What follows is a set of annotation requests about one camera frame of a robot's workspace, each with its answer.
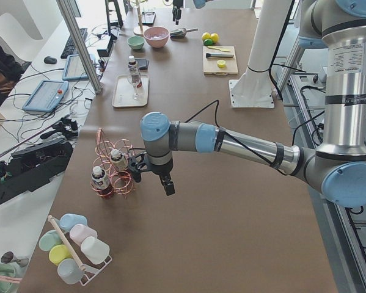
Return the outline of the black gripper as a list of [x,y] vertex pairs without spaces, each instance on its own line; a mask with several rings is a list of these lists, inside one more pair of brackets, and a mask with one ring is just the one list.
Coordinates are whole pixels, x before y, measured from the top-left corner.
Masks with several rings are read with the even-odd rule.
[[148,155],[147,157],[150,164],[150,169],[154,174],[160,177],[166,195],[173,195],[175,193],[175,188],[172,178],[170,176],[170,172],[173,169],[172,156],[165,155],[162,157],[154,157]]

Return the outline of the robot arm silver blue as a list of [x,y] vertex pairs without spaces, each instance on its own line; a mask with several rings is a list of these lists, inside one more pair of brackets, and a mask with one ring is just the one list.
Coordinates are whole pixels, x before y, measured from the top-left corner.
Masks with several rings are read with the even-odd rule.
[[304,1],[299,36],[302,44],[318,41],[329,50],[319,147],[285,146],[151,112],[141,119],[143,163],[168,195],[175,192],[174,151],[220,151],[297,177],[337,205],[366,204],[366,1]]

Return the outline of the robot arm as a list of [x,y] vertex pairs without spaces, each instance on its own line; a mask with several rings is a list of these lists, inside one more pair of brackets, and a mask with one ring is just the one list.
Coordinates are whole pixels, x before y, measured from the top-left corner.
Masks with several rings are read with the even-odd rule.
[[[209,0],[193,0],[193,4],[195,8],[201,9],[205,7],[206,3],[209,2]],[[183,7],[184,0],[173,0],[172,2],[172,21],[178,25],[179,21],[181,19],[181,9]]]

